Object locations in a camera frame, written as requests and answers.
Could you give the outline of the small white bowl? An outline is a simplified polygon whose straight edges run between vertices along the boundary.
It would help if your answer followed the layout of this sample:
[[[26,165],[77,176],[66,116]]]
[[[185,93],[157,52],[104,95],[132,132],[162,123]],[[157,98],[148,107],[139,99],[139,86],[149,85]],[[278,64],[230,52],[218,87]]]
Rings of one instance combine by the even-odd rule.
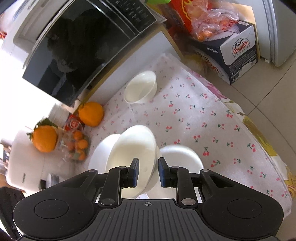
[[[160,149],[161,157],[164,157],[168,166],[179,166],[188,169],[190,173],[198,173],[204,169],[200,157],[192,149],[182,145],[169,145]],[[147,192],[150,199],[177,199],[175,188],[163,188],[160,181]]]

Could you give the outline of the large cream bowl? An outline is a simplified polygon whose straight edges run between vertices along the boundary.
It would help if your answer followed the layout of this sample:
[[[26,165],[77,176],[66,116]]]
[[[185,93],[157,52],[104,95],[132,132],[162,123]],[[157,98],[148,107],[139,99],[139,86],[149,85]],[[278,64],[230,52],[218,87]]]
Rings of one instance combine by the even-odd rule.
[[[124,100],[129,104],[143,104],[155,96],[157,91],[157,76],[147,70],[139,73],[127,84],[124,91]]]

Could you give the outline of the white kitchen appliance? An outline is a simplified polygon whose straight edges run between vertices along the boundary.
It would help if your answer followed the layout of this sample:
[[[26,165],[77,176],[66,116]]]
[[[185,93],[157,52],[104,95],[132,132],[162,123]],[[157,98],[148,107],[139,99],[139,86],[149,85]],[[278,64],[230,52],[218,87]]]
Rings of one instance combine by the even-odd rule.
[[[41,153],[24,132],[16,135],[9,157],[6,180],[9,185],[27,193],[46,188],[48,175],[64,181],[74,176],[74,163],[67,161],[59,150]]]

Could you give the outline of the jar of black contents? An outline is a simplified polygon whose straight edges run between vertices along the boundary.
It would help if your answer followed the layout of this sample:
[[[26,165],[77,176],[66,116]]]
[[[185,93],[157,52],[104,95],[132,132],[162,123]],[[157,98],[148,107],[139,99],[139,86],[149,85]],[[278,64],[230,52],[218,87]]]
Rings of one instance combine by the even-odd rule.
[[[60,177],[56,174],[49,173],[45,180],[40,180],[39,189],[44,190],[51,186],[54,186],[60,182]]]

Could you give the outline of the glass jar of tangerines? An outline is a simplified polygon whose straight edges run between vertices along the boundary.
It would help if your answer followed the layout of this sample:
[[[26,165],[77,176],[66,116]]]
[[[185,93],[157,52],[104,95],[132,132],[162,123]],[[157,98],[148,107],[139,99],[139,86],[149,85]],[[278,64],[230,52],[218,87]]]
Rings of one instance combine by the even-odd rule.
[[[90,139],[80,130],[63,131],[56,145],[64,161],[74,162],[85,161],[89,148]]]

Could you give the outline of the cherry print tablecloth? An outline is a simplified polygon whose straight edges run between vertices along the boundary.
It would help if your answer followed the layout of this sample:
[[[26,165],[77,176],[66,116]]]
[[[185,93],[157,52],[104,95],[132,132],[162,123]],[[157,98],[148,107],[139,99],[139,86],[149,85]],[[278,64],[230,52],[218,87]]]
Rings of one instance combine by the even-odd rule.
[[[119,89],[104,106],[100,126],[85,128],[90,149],[110,134],[144,125],[160,148],[191,148],[205,168],[276,199],[289,215],[293,199],[280,171],[239,117],[173,56],[164,54],[147,69],[157,76],[156,95],[144,104],[128,104],[125,89]]]

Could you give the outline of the large orange on jar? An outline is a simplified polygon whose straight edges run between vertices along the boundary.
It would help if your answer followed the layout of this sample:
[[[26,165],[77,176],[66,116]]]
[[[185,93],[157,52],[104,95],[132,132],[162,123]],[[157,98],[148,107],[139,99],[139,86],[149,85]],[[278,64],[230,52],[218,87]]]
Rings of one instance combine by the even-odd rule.
[[[49,153],[55,150],[58,141],[58,127],[48,118],[39,121],[34,130],[26,133],[34,147],[41,153]]]

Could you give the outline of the large orange on table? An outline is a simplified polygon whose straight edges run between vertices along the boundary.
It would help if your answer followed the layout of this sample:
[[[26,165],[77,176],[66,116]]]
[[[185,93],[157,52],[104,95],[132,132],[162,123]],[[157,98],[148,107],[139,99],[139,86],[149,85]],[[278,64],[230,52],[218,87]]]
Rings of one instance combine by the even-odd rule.
[[[78,115],[84,124],[90,127],[96,127],[103,120],[104,109],[101,104],[91,101],[79,107]]]

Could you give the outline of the pink floral undercloth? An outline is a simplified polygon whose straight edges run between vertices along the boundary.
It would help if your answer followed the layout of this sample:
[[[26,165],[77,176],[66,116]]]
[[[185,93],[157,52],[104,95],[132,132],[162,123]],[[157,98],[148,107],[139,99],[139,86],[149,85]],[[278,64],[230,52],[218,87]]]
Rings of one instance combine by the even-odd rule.
[[[200,80],[200,82],[203,83],[218,99],[220,99],[220,101],[223,102],[224,105],[226,105],[230,110],[231,114],[236,114],[239,117],[240,121],[248,128],[248,130],[270,156],[270,158],[274,161],[283,177],[285,185],[287,186],[289,195],[292,199],[295,199],[295,173],[292,173],[289,166],[281,159],[270,141],[263,135],[262,132],[260,132],[249,116],[244,113],[241,106],[228,97],[224,96],[215,85],[213,85],[199,73],[196,73],[191,69],[189,69],[189,72],[198,80]]]

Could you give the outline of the Ganten water carton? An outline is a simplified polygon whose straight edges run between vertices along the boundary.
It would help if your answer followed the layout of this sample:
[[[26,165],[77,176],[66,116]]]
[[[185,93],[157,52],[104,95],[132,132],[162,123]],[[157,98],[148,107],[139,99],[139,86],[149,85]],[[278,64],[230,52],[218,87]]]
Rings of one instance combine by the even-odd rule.
[[[209,68],[228,84],[233,84],[257,63],[254,25],[239,21],[210,40],[187,39],[187,51],[202,57]]]

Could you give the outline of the wooden framed white shelf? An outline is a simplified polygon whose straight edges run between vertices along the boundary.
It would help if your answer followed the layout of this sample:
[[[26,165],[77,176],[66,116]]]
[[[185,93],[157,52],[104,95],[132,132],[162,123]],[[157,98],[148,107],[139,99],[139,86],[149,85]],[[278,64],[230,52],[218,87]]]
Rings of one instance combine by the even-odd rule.
[[[97,74],[75,102],[74,114],[78,113],[80,104],[88,101],[106,104],[123,85],[163,53],[170,53],[184,61],[184,55],[165,26],[154,24],[132,40]]]

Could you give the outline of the black microwave oven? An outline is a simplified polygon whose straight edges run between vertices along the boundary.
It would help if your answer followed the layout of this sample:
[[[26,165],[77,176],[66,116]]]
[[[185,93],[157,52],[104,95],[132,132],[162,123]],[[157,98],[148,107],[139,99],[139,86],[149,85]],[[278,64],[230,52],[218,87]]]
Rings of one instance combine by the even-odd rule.
[[[142,1],[27,1],[20,17],[23,78],[67,106],[157,21]]]

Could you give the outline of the plastic bag of oranges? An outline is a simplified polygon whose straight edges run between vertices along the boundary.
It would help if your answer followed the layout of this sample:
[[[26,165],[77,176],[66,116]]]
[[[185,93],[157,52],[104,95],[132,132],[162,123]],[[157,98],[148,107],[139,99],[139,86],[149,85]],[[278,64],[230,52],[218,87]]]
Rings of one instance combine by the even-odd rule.
[[[185,5],[192,36],[199,42],[225,32],[239,22],[239,13],[227,1],[190,1]]]

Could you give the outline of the red cardboard box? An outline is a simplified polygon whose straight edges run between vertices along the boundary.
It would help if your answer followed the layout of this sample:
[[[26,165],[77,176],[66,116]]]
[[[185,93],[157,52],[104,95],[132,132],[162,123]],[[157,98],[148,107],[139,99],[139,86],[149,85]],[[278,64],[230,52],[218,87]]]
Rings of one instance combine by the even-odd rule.
[[[196,35],[192,20],[196,20],[203,15],[207,9],[208,1],[170,1],[167,4],[160,4],[159,9],[163,16],[168,20],[171,27],[178,31]]]

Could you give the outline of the purple and green toy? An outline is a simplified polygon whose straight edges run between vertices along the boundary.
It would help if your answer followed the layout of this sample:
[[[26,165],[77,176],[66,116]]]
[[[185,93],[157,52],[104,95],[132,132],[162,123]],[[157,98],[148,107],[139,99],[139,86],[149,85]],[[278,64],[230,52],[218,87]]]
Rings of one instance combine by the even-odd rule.
[[[145,0],[145,3],[158,5],[158,4],[168,4],[171,0]]]

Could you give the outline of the silver refrigerator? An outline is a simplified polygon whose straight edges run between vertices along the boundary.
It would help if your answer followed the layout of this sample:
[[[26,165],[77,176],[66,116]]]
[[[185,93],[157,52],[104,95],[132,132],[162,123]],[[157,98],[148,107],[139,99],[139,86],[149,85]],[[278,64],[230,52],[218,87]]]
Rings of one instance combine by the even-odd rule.
[[[279,67],[295,51],[295,13],[281,1],[231,1],[256,26],[260,56]]]

